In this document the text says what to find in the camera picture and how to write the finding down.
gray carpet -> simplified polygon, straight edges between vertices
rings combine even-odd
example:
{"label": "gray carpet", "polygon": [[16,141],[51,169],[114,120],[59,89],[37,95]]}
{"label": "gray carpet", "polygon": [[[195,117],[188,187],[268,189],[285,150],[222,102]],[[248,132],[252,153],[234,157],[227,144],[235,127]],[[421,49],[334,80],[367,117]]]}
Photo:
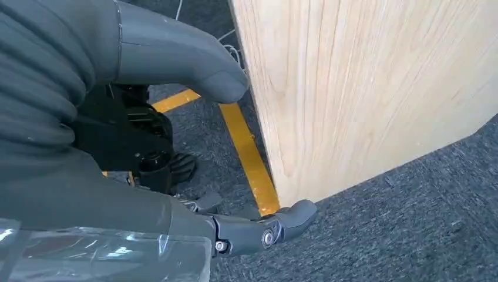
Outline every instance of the gray carpet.
{"label": "gray carpet", "polygon": [[[180,20],[219,37],[233,29],[226,1],[184,0]],[[168,16],[178,4],[129,2]],[[226,40],[237,44],[234,35]],[[153,99],[181,89],[155,86]],[[240,106],[264,152],[249,95]],[[219,192],[227,214],[255,207],[218,106],[199,99],[167,116],[175,148],[199,158],[182,193]],[[300,239],[218,261],[211,280],[498,281],[497,190],[498,116],[465,140],[319,202]]]}

clear plastic sheet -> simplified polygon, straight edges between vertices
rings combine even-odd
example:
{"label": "clear plastic sheet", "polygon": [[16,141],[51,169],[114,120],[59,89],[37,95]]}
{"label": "clear plastic sheet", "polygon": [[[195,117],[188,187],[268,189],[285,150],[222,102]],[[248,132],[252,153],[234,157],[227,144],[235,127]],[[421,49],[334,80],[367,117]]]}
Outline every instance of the clear plastic sheet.
{"label": "clear plastic sheet", "polygon": [[0,281],[209,281],[211,241],[0,219]]}

robotic finger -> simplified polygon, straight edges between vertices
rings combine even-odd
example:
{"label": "robotic finger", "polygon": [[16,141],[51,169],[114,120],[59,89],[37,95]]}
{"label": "robotic finger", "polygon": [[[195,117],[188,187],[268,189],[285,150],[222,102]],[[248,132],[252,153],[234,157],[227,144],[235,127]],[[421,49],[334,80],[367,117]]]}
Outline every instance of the robotic finger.
{"label": "robotic finger", "polygon": [[[221,197],[209,194],[197,201],[182,201],[193,212],[213,210]],[[242,217],[208,214],[216,227],[214,256],[239,256],[251,254],[302,235],[317,215],[316,205],[301,200],[292,207],[279,210],[258,220]]]}

wooden panel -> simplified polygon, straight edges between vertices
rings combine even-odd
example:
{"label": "wooden panel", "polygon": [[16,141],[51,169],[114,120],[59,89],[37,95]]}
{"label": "wooden panel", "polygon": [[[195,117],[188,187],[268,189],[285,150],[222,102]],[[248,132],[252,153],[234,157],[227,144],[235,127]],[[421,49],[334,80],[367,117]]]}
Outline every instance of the wooden panel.
{"label": "wooden panel", "polygon": [[231,4],[282,206],[338,193],[498,112],[496,0]]}

yellow tape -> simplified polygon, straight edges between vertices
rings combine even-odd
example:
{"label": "yellow tape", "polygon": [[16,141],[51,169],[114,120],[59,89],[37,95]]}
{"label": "yellow tape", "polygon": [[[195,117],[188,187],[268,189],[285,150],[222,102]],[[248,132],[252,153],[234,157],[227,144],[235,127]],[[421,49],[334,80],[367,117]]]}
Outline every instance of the yellow tape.
{"label": "yellow tape", "polygon": [[265,216],[275,213],[280,209],[277,192],[238,104],[220,105],[220,109],[258,204],[260,214]]}
{"label": "yellow tape", "polygon": [[186,103],[194,101],[199,97],[200,96],[196,92],[187,89],[157,103],[154,103],[152,104],[152,106],[154,107],[154,109],[156,109],[156,111],[164,113],[181,105],[185,105]]}

